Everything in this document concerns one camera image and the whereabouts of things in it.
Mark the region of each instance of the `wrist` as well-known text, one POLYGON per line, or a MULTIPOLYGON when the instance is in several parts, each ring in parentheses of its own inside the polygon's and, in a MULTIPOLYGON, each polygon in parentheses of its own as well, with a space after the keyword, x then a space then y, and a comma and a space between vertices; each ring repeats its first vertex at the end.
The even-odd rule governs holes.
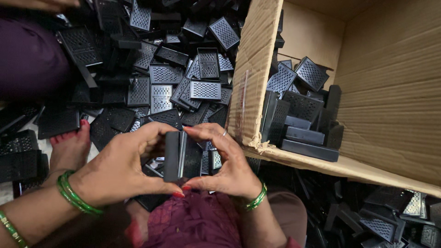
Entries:
POLYGON ((248 183, 247 185, 247 191, 242 197, 245 198, 247 201, 253 201, 262 192, 262 182, 257 176, 253 175, 250 183, 248 183))

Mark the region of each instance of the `purple clothing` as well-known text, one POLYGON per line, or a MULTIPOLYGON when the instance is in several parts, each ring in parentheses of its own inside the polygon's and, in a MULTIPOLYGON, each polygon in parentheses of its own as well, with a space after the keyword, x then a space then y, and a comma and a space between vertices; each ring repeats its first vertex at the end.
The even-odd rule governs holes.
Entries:
POLYGON ((69 78, 57 39, 40 25, 0 18, 0 37, 0 100, 46 96, 69 78))
POLYGON ((149 239, 143 248, 239 248, 239 215, 226 194, 184 192, 149 217, 149 239))

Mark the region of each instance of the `woman's left hand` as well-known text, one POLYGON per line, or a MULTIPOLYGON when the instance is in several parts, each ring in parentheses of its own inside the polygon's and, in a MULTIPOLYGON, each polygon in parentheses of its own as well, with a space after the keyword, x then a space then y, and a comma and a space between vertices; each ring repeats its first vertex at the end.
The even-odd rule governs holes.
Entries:
POLYGON ((148 177, 140 157, 164 152, 166 132, 177 131, 164 123, 151 122, 132 133, 115 136, 88 164, 69 177, 72 189, 88 204, 103 206, 144 194, 173 194, 182 190, 162 178, 148 177))

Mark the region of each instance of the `woman's right hand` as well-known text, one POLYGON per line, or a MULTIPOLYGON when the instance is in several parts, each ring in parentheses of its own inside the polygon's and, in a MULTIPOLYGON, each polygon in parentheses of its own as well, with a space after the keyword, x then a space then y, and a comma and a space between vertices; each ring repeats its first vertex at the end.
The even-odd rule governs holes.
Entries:
POLYGON ((17 8, 61 12, 67 7, 79 7, 79 0, 0 0, 0 5, 17 8))
POLYGON ((215 123, 202 123, 184 131, 194 140, 209 140, 217 148, 222 160, 222 168, 214 176, 195 177, 183 185, 207 191, 218 191, 228 195, 255 199, 262 190, 262 183, 248 165, 242 149, 215 123))

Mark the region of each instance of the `foot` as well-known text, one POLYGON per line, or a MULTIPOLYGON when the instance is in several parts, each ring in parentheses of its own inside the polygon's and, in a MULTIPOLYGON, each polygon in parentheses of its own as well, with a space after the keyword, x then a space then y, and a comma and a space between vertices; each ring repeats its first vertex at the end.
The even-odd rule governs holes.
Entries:
POLYGON ((42 187, 56 184, 59 175, 66 172, 61 169, 78 170, 87 162, 90 151, 90 125, 86 120, 80 121, 80 129, 57 135, 49 139, 52 145, 51 161, 49 163, 49 178, 42 187))

